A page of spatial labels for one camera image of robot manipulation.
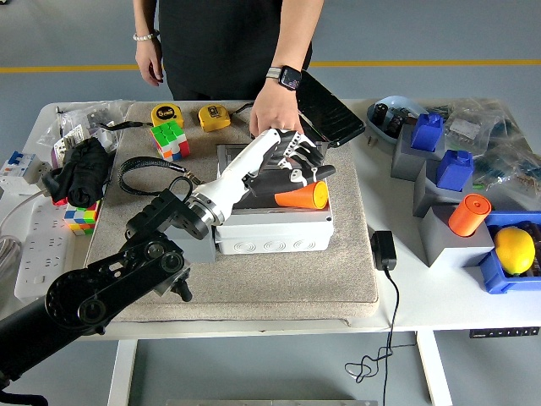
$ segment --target gray floor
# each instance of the gray floor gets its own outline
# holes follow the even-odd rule
[[[0,5],[0,68],[134,63],[130,4],[12,0]],[[327,0],[313,60],[539,60],[540,20],[537,0],[415,0],[407,6],[391,0]],[[342,98],[497,97],[541,152],[539,64],[311,72]],[[0,161],[23,146],[48,103],[171,97],[165,86],[147,86],[136,71],[0,74],[0,95]],[[467,332],[438,332],[436,338],[455,405],[539,404],[539,337],[471,340]],[[412,341],[412,334],[401,333],[395,343]],[[141,342],[130,403],[165,404],[170,398],[381,401],[381,372],[357,385],[343,364],[374,354],[384,342],[385,334]],[[9,389],[46,394],[59,406],[106,404],[115,348],[115,342],[74,343]],[[416,348],[399,348],[391,358],[387,400],[389,405],[429,404]]]

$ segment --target robotic arm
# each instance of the robotic arm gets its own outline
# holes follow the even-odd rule
[[[293,169],[292,161],[301,168]],[[269,162],[282,170],[261,171]],[[172,290],[190,301],[189,264],[163,232],[174,226],[202,239],[250,191],[264,195],[300,189],[335,172],[322,162],[304,135],[271,129],[185,202],[163,190],[128,221],[127,242],[117,254],[63,274],[44,298],[0,321],[0,391],[78,337],[104,334],[118,313],[153,289],[159,294]]]

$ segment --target smartwatch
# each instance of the smartwatch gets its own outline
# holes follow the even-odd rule
[[[295,91],[301,83],[301,73],[291,66],[284,65],[281,68],[271,67],[266,75],[267,78],[278,79],[278,83],[290,91]]]

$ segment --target white table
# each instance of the white table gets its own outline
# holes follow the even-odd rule
[[[365,122],[366,110],[374,101],[350,100],[345,103]],[[424,105],[439,105],[445,100],[419,101]],[[58,103],[43,107],[23,152],[36,153],[42,161],[50,160],[50,150],[38,145],[41,134],[56,117],[55,107],[62,110],[80,108],[79,103]],[[433,331],[467,330],[540,326],[541,313],[534,312],[541,305],[539,292],[509,292],[492,295],[484,289],[481,271],[477,268],[453,269],[438,266],[428,268],[418,234],[419,218],[412,216],[413,182],[391,178],[392,145],[379,140],[368,144],[368,136],[377,137],[370,128],[364,135],[351,141],[364,210],[370,232],[391,230],[395,238],[398,263],[391,275],[401,294],[395,331],[417,332],[418,346],[424,363],[432,401],[435,405],[451,404]],[[0,202],[0,218],[23,196],[4,194]],[[21,209],[9,222],[4,232],[25,239],[28,213]],[[76,239],[77,255],[73,267],[81,266],[90,239]],[[179,337],[231,337],[278,334],[385,332],[389,330],[395,305],[395,292],[383,272],[378,274],[380,307],[370,318],[323,321],[191,321],[115,323],[107,328],[104,337],[84,339],[119,340],[117,363],[113,372],[110,404],[127,404],[131,370],[138,339]],[[12,313],[22,304],[13,296],[13,285],[0,286],[4,298],[0,302],[0,317]]]

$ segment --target table leg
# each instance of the table leg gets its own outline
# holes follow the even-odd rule
[[[118,341],[107,406],[128,406],[136,352],[137,340]]]
[[[453,402],[434,332],[431,330],[417,332],[417,345],[423,362],[424,376],[429,385],[432,404],[434,406],[452,406]]]

